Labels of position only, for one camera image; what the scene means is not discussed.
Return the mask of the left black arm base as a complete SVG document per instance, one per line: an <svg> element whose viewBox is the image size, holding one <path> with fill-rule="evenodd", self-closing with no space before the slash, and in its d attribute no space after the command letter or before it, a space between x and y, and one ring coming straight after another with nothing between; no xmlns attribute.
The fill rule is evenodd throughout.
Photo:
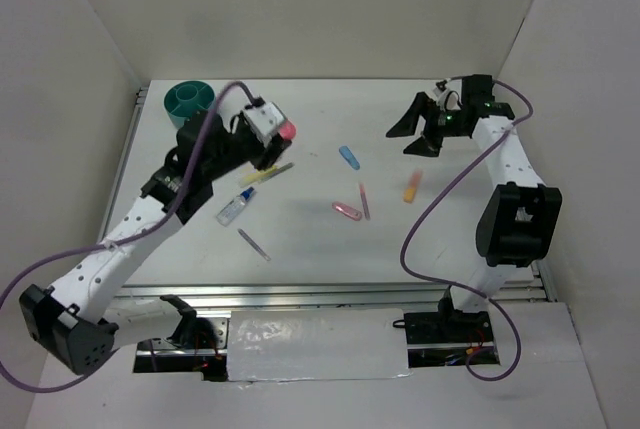
<svg viewBox="0 0 640 429"><path fill-rule="evenodd" d="M166 338L152 338L136 347L135 374L199 374L203 380L225 382L229 318L205 318L176 295L160 297L176 309L180 320Z"/></svg>

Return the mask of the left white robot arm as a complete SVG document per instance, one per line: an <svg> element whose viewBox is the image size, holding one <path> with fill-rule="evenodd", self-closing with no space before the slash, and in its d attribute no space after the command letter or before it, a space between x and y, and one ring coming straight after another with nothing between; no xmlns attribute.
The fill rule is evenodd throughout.
<svg viewBox="0 0 640 429"><path fill-rule="evenodd" d="M180 231L212 197L213 183L251 163L271 167L291 145L294 125L279 116L233 116L227 131L220 116L204 140L200 112L177 131L162 166L142 186L125 217L67 274L46 288L35 284L19 298L31 337L78 376L88 376L119 348L163 337L184 348L210 325L176 295L115 307L116 293L165 240Z"/></svg>

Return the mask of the clear glue bottle blue cap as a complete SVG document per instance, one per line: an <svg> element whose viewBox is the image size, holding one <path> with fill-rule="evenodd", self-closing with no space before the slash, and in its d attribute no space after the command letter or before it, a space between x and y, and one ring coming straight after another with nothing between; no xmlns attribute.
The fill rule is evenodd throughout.
<svg viewBox="0 0 640 429"><path fill-rule="evenodd" d="M227 227L234 221L237 216L246 208L251 198L255 195L255 189L248 187L231 200L216 215L216 220L223 227Z"/></svg>

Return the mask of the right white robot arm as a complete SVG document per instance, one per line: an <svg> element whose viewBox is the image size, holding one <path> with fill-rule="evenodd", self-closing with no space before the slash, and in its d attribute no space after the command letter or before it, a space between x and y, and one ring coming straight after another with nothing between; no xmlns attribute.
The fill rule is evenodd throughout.
<svg viewBox="0 0 640 429"><path fill-rule="evenodd" d="M517 134L525 116L496 100L499 81L490 75L457 77L458 90L448 80L436 83L434 93L419 92L389 138L412 137L407 155L436 158L447 138L468 137L480 155L455 180L460 182L480 164L486 165L493 192L475 231L481 259L466 282L450 282L447 300L436 328L448 341L460 340L471 328L468 313L484 309L518 269L546 257L562 204L558 188L547 185L531 165Z"/></svg>

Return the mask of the yellow highlighter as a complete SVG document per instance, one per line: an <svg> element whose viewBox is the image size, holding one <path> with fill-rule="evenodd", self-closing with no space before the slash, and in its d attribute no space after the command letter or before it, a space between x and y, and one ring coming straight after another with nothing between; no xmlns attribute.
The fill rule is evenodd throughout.
<svg viewBox="0 0 640 429"><path fill-rule="evenodd" d="M251 186L254 183L258 183L264 180L267 176L274 173L277 169L278 169L277 166L272 166L271 168L266 169L264 171L257 171L251 174L247 174L239 180L238 184L240 187Z"/></svg>

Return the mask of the orange highlighter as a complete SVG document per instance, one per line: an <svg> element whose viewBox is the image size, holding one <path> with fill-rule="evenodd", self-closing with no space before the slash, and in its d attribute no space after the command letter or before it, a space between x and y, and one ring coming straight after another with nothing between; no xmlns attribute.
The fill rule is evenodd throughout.
<svg viewBox="0 0 640 429"><path fill-rule="evenodd" d="M423 172L416 170L412 173L409 182L403 192L403 201L407 204L412 204L417 195Z"/></svg>

